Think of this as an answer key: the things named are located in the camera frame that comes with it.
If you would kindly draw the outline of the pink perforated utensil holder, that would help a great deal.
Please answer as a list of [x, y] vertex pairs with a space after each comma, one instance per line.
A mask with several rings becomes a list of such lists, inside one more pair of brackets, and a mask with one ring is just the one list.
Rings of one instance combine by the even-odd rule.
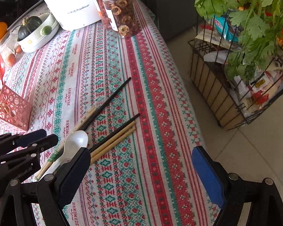
[[32, 105], [7, 85], [0, 91], [0, 127], [11, 132], [27, 132]]

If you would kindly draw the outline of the teal snack bag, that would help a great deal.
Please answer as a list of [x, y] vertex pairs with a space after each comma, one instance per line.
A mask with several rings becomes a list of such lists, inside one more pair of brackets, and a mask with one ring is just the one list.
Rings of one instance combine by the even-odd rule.
[[239, 27], [233, 26], [227, 16], [215, 16], [214, 27], [223, 39], [238, 42], [240, 36]]

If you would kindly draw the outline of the red plastic spoon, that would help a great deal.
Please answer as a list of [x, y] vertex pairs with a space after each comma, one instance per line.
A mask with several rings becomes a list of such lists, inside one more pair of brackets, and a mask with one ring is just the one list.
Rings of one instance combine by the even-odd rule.
[[4, 84], [4, 81], [3, 81], [4, 73], [5, 73], [5, 64], [4, 64], [2, 55], [0, 54], [0, 80], [1, 80], [2, 85]]

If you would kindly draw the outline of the patterned red green tablecloth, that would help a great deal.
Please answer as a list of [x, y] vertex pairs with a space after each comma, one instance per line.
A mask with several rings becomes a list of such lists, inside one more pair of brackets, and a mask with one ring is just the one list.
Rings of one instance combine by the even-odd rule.
[[193, 106], [151, 11], [132, 0], [139, 28], [120, 38], [101, 22], [59, 30], [22, 54], [4, 82], [32, 104], [29, 129], [66, 138], [95, 102], [129, 83], [89, 126], [90, 145], [138, 114], [136, 130], [91, 165], [73, 201], [71, 225], [212, 225], [212, 204], [191, 161], [204, 145]]

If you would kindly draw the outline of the white plastic spoon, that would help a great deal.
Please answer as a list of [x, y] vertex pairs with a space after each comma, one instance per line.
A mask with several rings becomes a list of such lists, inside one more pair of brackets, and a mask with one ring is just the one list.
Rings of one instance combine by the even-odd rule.
[[80, 130], [73, 132], [65, 141], [62, 155], [57, 158], [55, 162], [53, 162], [53, 164], [47, 169], [47, 171], [45, 171], [41, 178], [48, 173], [55, 173], [63, 164], [70, 162], [81, 147], [86, 148], [87, 145], [88, 135], [85, 131]]

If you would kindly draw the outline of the glass jar with tomatoes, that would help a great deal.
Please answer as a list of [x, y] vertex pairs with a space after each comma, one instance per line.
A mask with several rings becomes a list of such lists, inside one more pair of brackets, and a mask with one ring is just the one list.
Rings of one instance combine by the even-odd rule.
[[17, 54], [21, 54], [22, 50], [19, 49], [19, 44], [17, 41], [17, 34], [6, 32], [6, 34], [0, 40], [0, 54], [4, 60], [6, 67], [11, 68], [14, 66], [18, 60]]

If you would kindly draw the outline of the black chopstick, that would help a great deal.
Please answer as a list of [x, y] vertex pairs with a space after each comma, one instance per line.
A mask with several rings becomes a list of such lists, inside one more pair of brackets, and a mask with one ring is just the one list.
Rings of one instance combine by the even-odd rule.
[[110, 104], [110, 102], [120, 93], [120, 91], [131, 81], [131, 77], [129, 77], [123, 84], [116, 89], [114, 93], [107, 100], [99, 107], [96, 107], [94, 110], [91, 111], [91, 114], [87, 115], [87, 118], [83, 120], [82, 124], [75, 129], [75, 131], [86, 131], [89, 125], [97, 118], [97, 116]]
[[117, 128], [115, 131], [110, 133], [108, 136], [106, 136], [104, 139], [99, 141], [97, 144], [89, 148], [89, 152], [92, 153], [95, 151], [97, 148], [99, 148], [101, 145], [103, 145], [106, 141], [111, 139], [113, 136], [115, 136], [117, 133], [119, 133], [121, 130], [125, 129], [128, 125], [130, 125], [132, 122], [134, 122], [135, 119], [137, 119], [140, 116], [140, 113], [137, 115], [133, 116], [131, 119], [129, 119], [127, 122], [125, 122], [123, 125], [121, 125], [119, 128]]

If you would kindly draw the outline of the green leafy celery bunch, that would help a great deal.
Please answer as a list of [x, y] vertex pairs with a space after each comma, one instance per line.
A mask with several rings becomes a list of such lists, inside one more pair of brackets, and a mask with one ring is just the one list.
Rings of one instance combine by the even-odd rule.
[[283, 29], [283, 0], [195, 0], [204, 19], [227, 14], [231, 25], [241, 27], [240, 50], [229, 55], [225, 68], [229, 79], [251, 80], [257, 69], [267, 67], [267, 58], [278, 51]]

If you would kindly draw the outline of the jar of dried apple rings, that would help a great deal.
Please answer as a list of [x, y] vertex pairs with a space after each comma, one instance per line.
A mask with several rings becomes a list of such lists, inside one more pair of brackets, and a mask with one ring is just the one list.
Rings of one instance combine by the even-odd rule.
[[132, 0], [102, 0], [112, 30], [126, 38], [137, 34], [138, 25]]

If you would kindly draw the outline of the white electric cooking pot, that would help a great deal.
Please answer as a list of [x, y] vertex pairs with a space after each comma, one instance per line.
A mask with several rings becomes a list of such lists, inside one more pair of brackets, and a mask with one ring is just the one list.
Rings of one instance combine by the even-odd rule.
[[[95, 0], [44, 0], [64, 30], [72, 31], [100, 20]], [[189, 28], [195, 18], [194, 0], [141, 0], [155, 15], [155, 24], [168, 40]]]

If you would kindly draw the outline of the dark green squash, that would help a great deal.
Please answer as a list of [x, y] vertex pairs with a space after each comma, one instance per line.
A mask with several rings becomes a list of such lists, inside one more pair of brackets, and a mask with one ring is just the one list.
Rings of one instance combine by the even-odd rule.
[[17, 41], [21, 41], [41, 26], [42, 20], [38, 16], [31, 16], [22, 20], [22, 25], [18, 29]]

